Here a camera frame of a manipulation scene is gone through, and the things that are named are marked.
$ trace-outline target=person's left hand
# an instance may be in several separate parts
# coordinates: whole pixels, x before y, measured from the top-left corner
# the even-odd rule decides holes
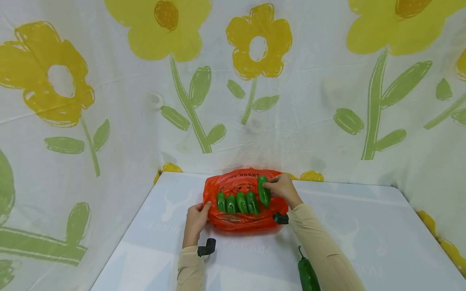
[[[185,237],[183,239],[183,249],[190,246],[198,245],[199,236],[207,223],[207,213],[212,203],[209,201],[202,208],[202,203],[188,208],[186,214]]]

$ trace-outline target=hand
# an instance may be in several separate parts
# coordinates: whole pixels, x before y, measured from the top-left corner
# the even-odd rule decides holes
[[[202,203],[188,208],[183,249],[185,247],[198,245],[199,235],[207,223],[207,213],[211,205],[212,203],[209,201],[205,204],[204,208],[202,208]]]
[[[303,203],[288,174],[283,173],[273,177],[269,182],[264,183],[263,187],[270,189],[273,195],[285,199],[291,210]]]

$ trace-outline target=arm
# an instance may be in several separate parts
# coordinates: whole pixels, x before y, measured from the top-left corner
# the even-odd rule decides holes
[[[200,291],[204,284],[206,266],[198,256],[198,247],[185,247],[179,255],[177,291]]]
[[[191,206],[186,215],[183,249],[179,255],[177,291],[200,291],[204,285],[206,266],[198,256],[199,235],[207,222],[211,203]]]
[[[291,208],[289,224],[301,242],[323,290],[365,291],[350,261],[319,223],[314,211],[302,202],[288,174],[264,183]]]

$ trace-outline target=yellow flower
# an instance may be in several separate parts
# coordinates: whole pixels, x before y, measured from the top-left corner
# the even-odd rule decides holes
[[[198,29],[212,7],[210,0],[105,0],[105,5],[116,21],[130,27],[128,42],[135,55],[161,60],[172,53],[178,62],[199,56]]]
[[[437,236],[437,231],[435,230],[435,221],[432,219],[430,215],[427,214],[427,212],[421,210],[421,211],[416,211],[418,214],[419,218],[422,220],[422,222],[425,224],[427,229],[432,233],[435,239],[438,239]]]
[[[466,0],[348,0],[361,15],[349,29],[346,45],[355,54],[371,54],[389,45],[392,55],[427,49],[442,33],[445,19]]]
[[[302,173],[299,179],[304,181],[323,182],[323,175],[321,173],[317,173],[316,171],[307,171]]]
[[[463,276],[466,276],[466,259],[463,258],[456,246],[450,243],[448,240],[440,237],[435,230],[435,221],[432,219],[430,215],[428,215],[425,211],[416,211],[419,218],[421,218],[422,222],[426,225],[427,229],[432,233],[435,239],[439,242],[442,249],[448,255],[450,260],[455,264],[458,268],[460,273]]]
[[[40,118],[57,127],[78,124],[81,110],[94,103],[94,90],[85,81],[88,67],[68,41],[44,21],[17,27],[16,40],[0,46],[0,85],[23,89],[23,100]],[[70,98],[59,95],[48,79],[53,65],[65,66],[75,87]]]
[[[288,174],[288,176],[290,176],[291,180],[299,180],[298,178],[296,178],[293,174],[290,174],[290,173],[287,173],[287,172],[283,172],[284,174]]]
[[[236,74],[244,79],[256,78],[259,74],[267,78],[278,77],[283,70],[282,58],[291,48],[292,35],[285,19],[274,20],[274,6],[262,4],[251,9],[249,16],[235,17],[226,28],[228,42],[235,46],[233,66]],[[250,46],[263,44],[263,54],[254,60]]]
[[[183,170],[179,166],[174,165],[171,162],[165,163],[164,166],[162,167],[162,170],[166,172],[179,172],[179,173],[183,172]]]
[[[160,178],[160,174],[162,173],[162,171],[157,171],[157,174],[155,174],[155,177],[154,177],[154,181],[153,181],[153,184],[155,185],[155,183],[157,182],[157,180]]]
[[[453,264],[458,268],[459,272],[466,277],[466,259],[461,256],[458,248],[446,239],[440,242],[440,246],[443,248]]]
[[[456,62],[456,73],[460,80],[466,82],[466,49]]]

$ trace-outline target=beige sleeve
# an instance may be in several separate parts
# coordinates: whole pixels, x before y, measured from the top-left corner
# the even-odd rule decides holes
[[[288,216],[289,223],[319,278],[322,290],[366,290],[348,258],[319,223],[309,205],[296,206]]]
[[[206,266],[198,256],[198,247],[186,247],[179,254],[177,291],[201,291],[204,286]]]

